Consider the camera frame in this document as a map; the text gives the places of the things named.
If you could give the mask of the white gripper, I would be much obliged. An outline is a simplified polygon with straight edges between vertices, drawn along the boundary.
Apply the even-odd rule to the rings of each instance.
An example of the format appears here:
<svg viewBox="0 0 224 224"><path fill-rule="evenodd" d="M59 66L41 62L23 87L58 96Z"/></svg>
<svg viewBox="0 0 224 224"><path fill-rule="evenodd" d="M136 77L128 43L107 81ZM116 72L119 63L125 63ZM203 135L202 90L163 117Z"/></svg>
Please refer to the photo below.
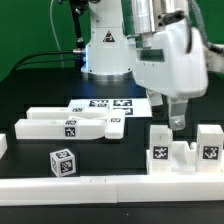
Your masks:
<svg viewBox="0 0 224 224"><path fill-rule="evenodd" d="M186 98L203 96L208 87L202 38L196 28L191 31L190 53L186 52L189 37L185 19L155 33L150 48L137 50L135 82L147 89L152 107L163 104L161 94L169 96L168 118L172 130L183 130L186 126Z"/></svg>

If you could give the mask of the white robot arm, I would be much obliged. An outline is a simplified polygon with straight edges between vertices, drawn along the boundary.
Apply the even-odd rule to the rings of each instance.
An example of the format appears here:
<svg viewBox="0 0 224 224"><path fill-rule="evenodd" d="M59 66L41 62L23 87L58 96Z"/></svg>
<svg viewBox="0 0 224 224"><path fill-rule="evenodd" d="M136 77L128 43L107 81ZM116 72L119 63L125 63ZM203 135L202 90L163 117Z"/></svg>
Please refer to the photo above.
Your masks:
<svg viewBox="0 0 224 224"><path fill-rule="evenodd" d="M149 102L167 98L169 127L185 127L190 98L208 87L202 37L190 0L89 0L91 39L83 74L98 81L131 75Z"/></svg>

